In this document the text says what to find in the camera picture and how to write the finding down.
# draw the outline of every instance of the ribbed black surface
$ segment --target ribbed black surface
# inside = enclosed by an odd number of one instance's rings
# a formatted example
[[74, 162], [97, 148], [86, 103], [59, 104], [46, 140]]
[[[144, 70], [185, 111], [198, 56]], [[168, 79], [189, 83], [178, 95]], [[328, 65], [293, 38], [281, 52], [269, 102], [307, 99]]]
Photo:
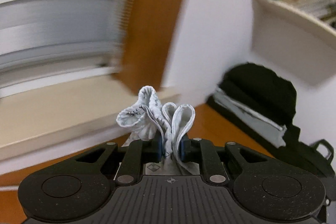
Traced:
[[[26, 224], [37, 224], [29, 219]], [[144, 176], [137, 185], [119, 187], [99, 212], [73, 224], [266, 224], [239, 207], [224, 187], [200, 176]], [[313, 219], [300, 224], [317, 224]]]

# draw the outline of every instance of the gray blind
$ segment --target gray blind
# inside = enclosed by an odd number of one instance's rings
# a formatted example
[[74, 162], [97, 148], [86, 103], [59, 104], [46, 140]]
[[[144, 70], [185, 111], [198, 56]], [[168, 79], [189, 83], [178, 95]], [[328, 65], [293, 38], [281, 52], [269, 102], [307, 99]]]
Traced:
[[121, 0], [0, 0], [0, 71], [113, 53]]

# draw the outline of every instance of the wooden floor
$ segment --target wooden floor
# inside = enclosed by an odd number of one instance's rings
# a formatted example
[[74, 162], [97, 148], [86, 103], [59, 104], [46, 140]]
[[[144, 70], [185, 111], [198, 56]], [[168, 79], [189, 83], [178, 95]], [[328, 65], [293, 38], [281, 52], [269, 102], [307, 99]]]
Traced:
[[[189, 138], [199, 137], [211, 140], [216, 146], [223, 146], [228, 141], [234, 141], [270, 156], [270, 154], [253, 139], [207, 105], [201, 105], [196, 108], [195, 122], [188, 132], [188, 136]], [[118, 145], [122, 145], [126, 139], [127, 136], [123, 136], [114, 141], [117, 142]], [[23, 178], [32, 172], [73, 155], [74, 154], [2, 175], [0, 176], [0, 185], [18, 185]], [[17, 191], [0, 192], [0, 223], [20, 224], [25, 219], [25, 214], [17, 199]]]

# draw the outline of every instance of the triangular cutout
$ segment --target triangular cutout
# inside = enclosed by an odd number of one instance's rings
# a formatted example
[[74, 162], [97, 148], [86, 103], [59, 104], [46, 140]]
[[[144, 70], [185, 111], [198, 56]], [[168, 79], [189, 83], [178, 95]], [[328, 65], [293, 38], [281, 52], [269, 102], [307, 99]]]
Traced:
[[76, 161], [80, 161], [80, 162], [87, 162], [87, 163], [95, 163], [99, 157], [101, 156], [101, 154], [103, 154], [105, 151], [104, 148], [100, 148], [97, 150], [92, 151], [91, 153], [88, 153], [84, 156], [81, 156], [80, 158], [78, 158]]
[[253, 152], [250, 152], [250, 151], [245, 150], [245, 149], [240, 149], [240, 154], [250, 164], [254, 164], [256, 162], [267, 161], [267, 159], [263, 158], [262, 156], [254, 154]]

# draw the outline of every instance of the beige ledge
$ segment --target beige ledge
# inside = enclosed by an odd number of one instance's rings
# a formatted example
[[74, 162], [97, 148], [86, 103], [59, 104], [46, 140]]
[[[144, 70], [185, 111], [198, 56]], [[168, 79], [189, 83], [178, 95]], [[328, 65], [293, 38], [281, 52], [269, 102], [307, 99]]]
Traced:
[[[173, 88], [159, 93], [176, 102]], [[137, 100], [109, 75], [75, 80], [0, 99], [0, 160], [77, 138], [116, 123]]]

